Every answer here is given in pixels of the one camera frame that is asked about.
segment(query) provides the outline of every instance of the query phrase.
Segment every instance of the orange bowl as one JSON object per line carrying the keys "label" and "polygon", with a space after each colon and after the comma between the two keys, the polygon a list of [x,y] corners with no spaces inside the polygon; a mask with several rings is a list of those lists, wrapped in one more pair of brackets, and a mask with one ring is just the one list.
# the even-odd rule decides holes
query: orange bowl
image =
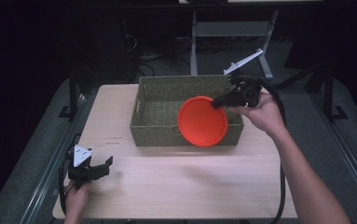
{"label": "orange bowl", "polygon": [[227,132],[224,108],[213,108],[208,96],[196,96],[183,103],[178,113],[182,136],[195,146],[210,147],[219,143]]}

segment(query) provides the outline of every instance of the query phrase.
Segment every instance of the gray floor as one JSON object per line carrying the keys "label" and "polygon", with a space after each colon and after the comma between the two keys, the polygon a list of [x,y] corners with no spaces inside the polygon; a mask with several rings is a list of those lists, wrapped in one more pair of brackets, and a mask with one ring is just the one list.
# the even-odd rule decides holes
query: gray floor
{"label": "gray floor", "polygon": [[[252,54],[260,48],[262,39],[252,42],[229,41],[226,48],[214,54],[199,54],[198,65],[200,75],[221,74],[232,62]],[[273,41],[270,43],[267,53],[268,63],[274,74],[270,81],[277,84],[299,72],[295,69],[284,68],[286,57],[292,43]],[[189,54],[179,55],[189,62]],[[182,60],[170,61],[160,59],[147,63],[155,70],[156,76],[184,76],[189,75],[187,63]],[[144,74],[150,76],[152,71],[141,66]],[[242,72],[251,77],[262,77],[262,71],[256,60],[242,67]],[[323,121],[323,115],[319,113],[315,99],[322,99],[322,93],[309,95],[304,90],[307,77],[297,81],[294,85],[280,91],[281,98],[286,107],[287,125],[296,142],[302,148],[305,156],[316,172],[331,188],[347,210],[350,218],[357,223],[357,182],[352,177],[348,165],[342,157],[339,144],[330,132],[328,123]],[[40,121],[19,160],[11,177],[7,181],[0,194],[0,224],[1,223],[62,223],[62,220],[53,220],[52,208],[57,200],[57,170],[46,172],[53,163],[56,148],[66,146],[67,141],[76,138],[76,133],[81,133],[91,105],[97,94],[97,89],[84,98],[80,105],[80,113],[75,122],[58,118],[63,106],[69,105],[68,83],[62,83],[53,97],[45,116]],[[335,82],[334,104],[341,105],[349,119],[336,120],[336,126],[357,160],[357,107],[350,98],[347,89]],[[50,177],[48,182],[40,182],[44,177]],[[28,209],[32,197],[39,199],[39,207]],[[127,220],[85,220],[84,223],[126,223]],[[269,223],[270,220],[250,220],[251,223]],[[183,220],[137,220],[137,223],[184,223]],[[188,220],[190,224],[221,224],[240,223],[239,220]],[[283,219],[281,223],[298,223],[296,219]]]}

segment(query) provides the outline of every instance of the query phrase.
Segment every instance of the wicker basket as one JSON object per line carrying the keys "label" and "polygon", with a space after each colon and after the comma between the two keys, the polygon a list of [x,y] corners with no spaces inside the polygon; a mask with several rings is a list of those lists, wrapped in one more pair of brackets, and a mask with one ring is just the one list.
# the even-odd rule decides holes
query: wicker basket
{"label": "wicker basket", "polygon": [[[231,90],[228,76],[142,77],[131,115],[130,131],[137,147],[191,146],[181,135],[177,117],[189,98],[212,98]],[[241,115],[227,110],[227,134],[218,146],[238,144],[243,129]]]}

